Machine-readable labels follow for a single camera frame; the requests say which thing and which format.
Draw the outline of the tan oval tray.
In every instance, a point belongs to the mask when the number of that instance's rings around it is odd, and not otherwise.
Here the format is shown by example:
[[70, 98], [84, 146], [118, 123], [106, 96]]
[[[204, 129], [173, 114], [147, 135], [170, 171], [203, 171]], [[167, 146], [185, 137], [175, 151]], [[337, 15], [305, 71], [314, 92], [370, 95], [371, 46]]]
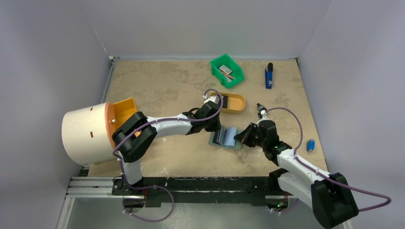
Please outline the tan oval tray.
[[[212, 92], [209, 96], [218, 95]], [[245, 108], [245, 98], [241, 94], [221, 93], [223, 98], [223, 107], [221, 113], [240, 114]]]

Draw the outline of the blue black lighter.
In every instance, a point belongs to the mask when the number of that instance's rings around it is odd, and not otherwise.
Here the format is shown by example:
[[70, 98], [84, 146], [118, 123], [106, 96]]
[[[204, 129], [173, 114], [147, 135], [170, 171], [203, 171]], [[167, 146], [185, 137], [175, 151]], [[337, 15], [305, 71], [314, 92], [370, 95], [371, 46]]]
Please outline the blue black lighter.
[[273, 84], [273, 63], [269, 62], [265, 69], [265, 85], [266, 89], [272, 89]]

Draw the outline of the teal card holder wallet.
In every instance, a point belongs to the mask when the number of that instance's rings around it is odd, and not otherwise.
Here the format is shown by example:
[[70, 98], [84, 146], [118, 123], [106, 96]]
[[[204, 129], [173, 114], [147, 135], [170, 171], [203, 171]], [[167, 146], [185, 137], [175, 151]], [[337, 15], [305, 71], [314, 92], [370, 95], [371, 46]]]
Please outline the teal card holder wallet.
[[208, 144], [225, 149], [240, 150], [242, 144], [235, 140], [234, 137], [241, 132], [242, 130], [236, 127], [226, 128], [222, 126], [219, 131], [211, 133]]

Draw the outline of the orange drawer tray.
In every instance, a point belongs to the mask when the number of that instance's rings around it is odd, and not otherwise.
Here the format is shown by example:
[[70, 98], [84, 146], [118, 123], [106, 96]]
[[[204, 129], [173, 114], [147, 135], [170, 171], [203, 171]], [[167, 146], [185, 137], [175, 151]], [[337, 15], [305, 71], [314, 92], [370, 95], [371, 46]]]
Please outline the orange drawer tray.
[[106, 132], [113, 148], [115, 147], [115, 143], [112, 139], [112, 134], [135, 112], [137, 112], [137, 108], [132, 97], [116, 103], [107, 102], [105, 107]]

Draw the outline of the small blue object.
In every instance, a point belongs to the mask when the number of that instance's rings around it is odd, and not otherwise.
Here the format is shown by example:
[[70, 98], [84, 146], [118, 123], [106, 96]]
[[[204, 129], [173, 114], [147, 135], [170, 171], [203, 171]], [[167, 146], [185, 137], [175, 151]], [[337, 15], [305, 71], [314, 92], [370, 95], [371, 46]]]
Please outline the small blue object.
[[312, 152], [315, 149], [315, 140], [309, 139], [306, 144], [306, 151]]

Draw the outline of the aluminium frame rail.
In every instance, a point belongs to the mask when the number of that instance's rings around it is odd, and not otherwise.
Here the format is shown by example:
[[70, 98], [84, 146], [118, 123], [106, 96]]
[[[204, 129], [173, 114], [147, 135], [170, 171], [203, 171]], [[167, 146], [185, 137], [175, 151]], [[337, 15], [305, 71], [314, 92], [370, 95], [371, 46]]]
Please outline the aluminium frame rail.
[[66, 198], [123, 198], [112, 194], [112, 177], [71, 177]]

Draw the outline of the white cylinder drum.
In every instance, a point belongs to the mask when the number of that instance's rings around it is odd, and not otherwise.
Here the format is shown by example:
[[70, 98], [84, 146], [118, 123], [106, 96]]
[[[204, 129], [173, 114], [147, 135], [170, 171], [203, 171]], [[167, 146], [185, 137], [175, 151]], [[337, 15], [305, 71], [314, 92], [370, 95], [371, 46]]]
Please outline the white cylinder drum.
[[112, 103], [103, 103], [66, 113], [62, 141], [68, 156], [79, 165], [111, 160], [115, 118]]

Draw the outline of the black grey knob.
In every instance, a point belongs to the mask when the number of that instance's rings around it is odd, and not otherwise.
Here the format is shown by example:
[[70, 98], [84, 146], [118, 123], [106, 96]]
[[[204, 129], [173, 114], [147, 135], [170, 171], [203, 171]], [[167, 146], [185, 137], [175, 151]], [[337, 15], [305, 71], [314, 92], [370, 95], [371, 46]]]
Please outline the black grey knob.
[[267, 117], [267, 109], [265, 108], [264, 105], [257, 103], [257, 110], [258, 110], [258, 118], [261, 119], [263, 117]]

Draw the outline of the green plastic bin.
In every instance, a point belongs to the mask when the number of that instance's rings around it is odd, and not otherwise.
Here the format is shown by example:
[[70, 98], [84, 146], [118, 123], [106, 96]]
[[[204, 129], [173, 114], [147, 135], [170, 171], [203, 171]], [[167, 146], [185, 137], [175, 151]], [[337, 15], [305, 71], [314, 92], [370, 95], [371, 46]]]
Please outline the green plastic bin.
[[210, 66], [211, 74], [227, 89], [245, 79], [242, 68], [228, 54], [223, 54], [210, 61]]

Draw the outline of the small items in bin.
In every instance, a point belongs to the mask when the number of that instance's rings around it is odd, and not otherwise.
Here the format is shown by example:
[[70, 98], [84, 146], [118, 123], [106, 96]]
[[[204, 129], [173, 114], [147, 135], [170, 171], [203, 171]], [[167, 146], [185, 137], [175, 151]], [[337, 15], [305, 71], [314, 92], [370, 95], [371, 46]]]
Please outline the small items in bin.
[[218, 70], [222, 73], [222, 75], [226, 78], [228, 82], [235, 80], [235, 77], [231, 75], [232, 70], [225, 65], [221, 65], [218, 67]]

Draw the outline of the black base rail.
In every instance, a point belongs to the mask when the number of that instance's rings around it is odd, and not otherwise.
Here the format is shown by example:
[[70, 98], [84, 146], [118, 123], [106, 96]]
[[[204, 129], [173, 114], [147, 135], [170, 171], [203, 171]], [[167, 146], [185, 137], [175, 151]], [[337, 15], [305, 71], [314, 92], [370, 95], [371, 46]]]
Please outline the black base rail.
[[113, 179], [112, 195], [140, 197], [151, 208], [175, 202], [250, 204], [284, 210], [295, 202], [271, 177], [143, 177], [130, 187], [120, 177]]

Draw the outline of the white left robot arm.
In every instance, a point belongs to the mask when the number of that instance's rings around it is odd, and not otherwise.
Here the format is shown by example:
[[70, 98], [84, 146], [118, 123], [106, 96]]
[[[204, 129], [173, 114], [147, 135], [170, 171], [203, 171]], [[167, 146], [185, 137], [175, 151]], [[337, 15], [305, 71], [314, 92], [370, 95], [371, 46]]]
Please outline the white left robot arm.
[[125, 177], [124, 189], [130, 195], [142, 190], [143, 178], [140, 159], [145, 155], [152, 142], [171, 135], [191, 135], [205, 130], [216, 132], [221, 129], [219, 112], [221, 102], [206, 100], [200, 108], [193, 108], [177, 116], [149, 117], [142, 112], [134, 113], [113, 134], [114, 152], [121, 160]]

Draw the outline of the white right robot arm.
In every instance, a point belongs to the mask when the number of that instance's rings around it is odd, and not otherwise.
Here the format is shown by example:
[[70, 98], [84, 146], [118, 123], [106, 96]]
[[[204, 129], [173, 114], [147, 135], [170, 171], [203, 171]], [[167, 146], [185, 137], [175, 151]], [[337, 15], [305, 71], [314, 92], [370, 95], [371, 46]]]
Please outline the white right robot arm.
[[274, 194], [285, 191], [296, 196], [312, 209], [314, 217], [325, 229], [359, 214], [352, 192], [335, 184], [346, 185], [346, 178], [340, 173], [331, 174], [319, 168], [305, 167], [305, 160], [279, 139], [273, 121], [250, 123], [234, 139], [248, 147], [262, 148], [265, 157], [280, 167], [270, 174], [274, 178], [268, 181], [269, 190]]

